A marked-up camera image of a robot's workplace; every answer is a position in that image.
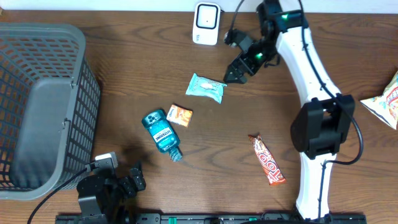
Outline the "orange chocolate bar wrapper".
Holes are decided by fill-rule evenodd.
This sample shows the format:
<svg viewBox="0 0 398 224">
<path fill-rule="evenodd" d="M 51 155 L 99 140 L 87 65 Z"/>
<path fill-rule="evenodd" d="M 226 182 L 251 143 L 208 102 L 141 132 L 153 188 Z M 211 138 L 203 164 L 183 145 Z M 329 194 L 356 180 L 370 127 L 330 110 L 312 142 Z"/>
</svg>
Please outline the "orange chocolate bar wrapper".
<svg viewBox="0 0 398 224">
<path fill-rule="evenodd" d="M 249 135 L 248 138 L 269 181 L 269 185 L 279 185 L 286 182 L 274 156 L 262 140 L 262 136 L 260 134 L 257 136 Z"/>
</svg>

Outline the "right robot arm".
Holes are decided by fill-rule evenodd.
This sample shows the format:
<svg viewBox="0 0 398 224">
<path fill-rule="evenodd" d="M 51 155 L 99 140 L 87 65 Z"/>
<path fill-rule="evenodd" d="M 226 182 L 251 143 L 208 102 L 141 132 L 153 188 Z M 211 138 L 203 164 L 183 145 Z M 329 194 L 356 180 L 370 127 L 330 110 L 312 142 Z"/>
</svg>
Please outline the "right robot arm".
<svg viewBox="0 0 398 224">
<path fill-rule="evenodd" d="M 279 1 L 263 1 L 256 13 L 262 37 L 252 39 L 231 26 L 224 42 L 239 47 L 228 65 L 224 82 L 245 84 L 271 60 L 284 60 L 298 91 L 301 109 L 290 127 L 294 148 L 300 154 L 300 190 L 295 203 L 296 220 L 334 223 L 328 207 L 332 167 L 346 141 L 355 107 L 351 95 L 343 95 L 328 76 L 312 41 L 303 8 L 283 10 Z"/>
</svg>

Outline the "blue Listerine mouthwash bottle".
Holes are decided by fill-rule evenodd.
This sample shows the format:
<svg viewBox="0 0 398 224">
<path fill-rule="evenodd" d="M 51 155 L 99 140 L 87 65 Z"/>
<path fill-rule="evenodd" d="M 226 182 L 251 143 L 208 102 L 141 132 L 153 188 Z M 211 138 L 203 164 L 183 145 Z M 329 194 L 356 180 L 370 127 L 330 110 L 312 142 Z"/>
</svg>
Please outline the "blue Listerine mouthwash bottle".
<svg viewBox="0 0 398 224">
<path fill-rule="evenodd" d="M 173 162 L 182 159 L 180 139 L 173 127 L 166 120 L 163 110 L 155 110 L 143 117 L 142 125 L 149 132 L 159 152 L 168 153 Z"/>
</svg>

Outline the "yellow snack chip bag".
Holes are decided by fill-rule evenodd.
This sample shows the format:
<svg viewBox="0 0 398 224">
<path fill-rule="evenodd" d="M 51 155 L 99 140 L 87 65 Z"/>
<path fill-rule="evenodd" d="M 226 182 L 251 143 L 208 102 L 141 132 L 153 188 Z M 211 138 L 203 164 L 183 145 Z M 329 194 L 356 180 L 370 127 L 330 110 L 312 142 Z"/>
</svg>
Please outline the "yellow snack chip bag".
<svg viewBox="0 0 398 224">
<path fill-rule="evenodd" d="M 361 100 L 360 103 L 392 129 L 397 129 L 397 73 L 382 95 Z"/>
</svg>

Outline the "pale green snack packet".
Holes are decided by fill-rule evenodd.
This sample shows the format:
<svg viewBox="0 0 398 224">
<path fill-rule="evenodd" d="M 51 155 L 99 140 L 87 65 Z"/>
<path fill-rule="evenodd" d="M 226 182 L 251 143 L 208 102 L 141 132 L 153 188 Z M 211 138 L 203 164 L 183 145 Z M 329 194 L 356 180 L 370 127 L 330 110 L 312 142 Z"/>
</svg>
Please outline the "pale green snack packet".
<svg viewBox="0 0 398 224">
<path fill-rule="evenodd" d="M 224 87 L 226 86 L 227 84 L 210 80 L 209 78 L 200 77 L 194 73 L 185 94 L 209 97 L 221 104 Z"/>
</svg>

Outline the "small orange tissue pack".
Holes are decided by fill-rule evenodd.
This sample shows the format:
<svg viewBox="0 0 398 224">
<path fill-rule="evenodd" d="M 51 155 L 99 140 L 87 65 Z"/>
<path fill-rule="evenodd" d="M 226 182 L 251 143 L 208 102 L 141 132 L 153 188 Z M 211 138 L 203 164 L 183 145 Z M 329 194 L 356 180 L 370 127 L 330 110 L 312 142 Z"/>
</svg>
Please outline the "small orange tissue pack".
<svg viewBox="0 0 398 224">
<path fill-rule="evenodd" d="M 179 107 L 177 105 L 171 105 L 166 119 L 167 121 L 187 128 L 190 124 L 192 116 L 193 111 Z"/>
</svg>

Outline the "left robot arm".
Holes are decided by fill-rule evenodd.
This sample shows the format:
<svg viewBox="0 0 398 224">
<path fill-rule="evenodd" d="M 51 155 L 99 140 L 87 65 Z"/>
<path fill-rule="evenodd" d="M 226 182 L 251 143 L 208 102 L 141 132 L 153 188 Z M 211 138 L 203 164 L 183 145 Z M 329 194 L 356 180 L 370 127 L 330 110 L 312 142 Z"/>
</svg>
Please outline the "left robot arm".
<svg viewBox="0 0 398 224">
<path fill-rule="evenodd" d="M 81 215 L 75 223 L 135 223 L 125 201 L 146 189 L 140 162 L 134 164 L 129 175 L 117 177 L 110 158 L 91 163 L 93 175 L 85 177 L 77 185 Z"/>
</svg>

